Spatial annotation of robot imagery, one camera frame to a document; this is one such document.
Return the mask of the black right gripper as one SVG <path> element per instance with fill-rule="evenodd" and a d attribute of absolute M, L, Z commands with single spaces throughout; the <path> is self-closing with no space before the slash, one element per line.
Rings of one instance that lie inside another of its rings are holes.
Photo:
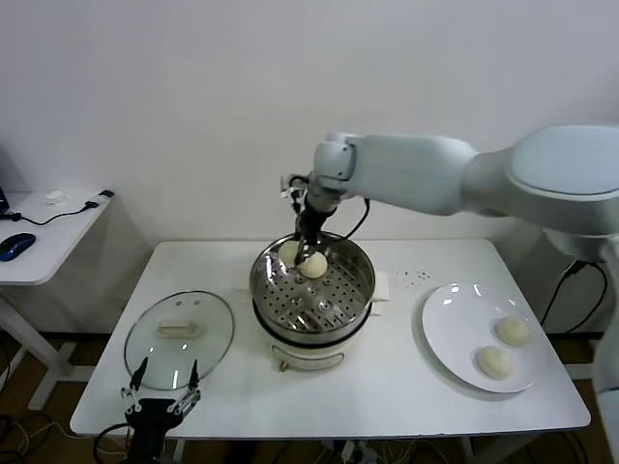
<path fill-rule="evenodd" d="M 313 256 L 314 251 L 323 255 L 329 254 L 329 240 L 318 240 L 318 234 L 323 224 L 334 214 L 334 211 L 320 212 L 306 205 L 298 215 L 295 224 L 295 240 L 299 241 L 297 247 L 297 264 L 301 265 Z"/>

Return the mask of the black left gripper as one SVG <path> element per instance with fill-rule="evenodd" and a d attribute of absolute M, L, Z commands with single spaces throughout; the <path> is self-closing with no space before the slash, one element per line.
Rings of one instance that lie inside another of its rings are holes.
<path fill-rule="evenodd" d="M 139 389 L 147 369 L 145 357 L 132 374 L 127 386 L 120 390 L 126 403 L 128 426 L 133 430 L 129 446 L 128 463 L 158 463 L 162 457 L 166 434 L 179 426 L 201 398 L 198 362 L 193 361 L 190 380 L 185 393 L 175 401 L 169 398 L 142 398 Z"/>

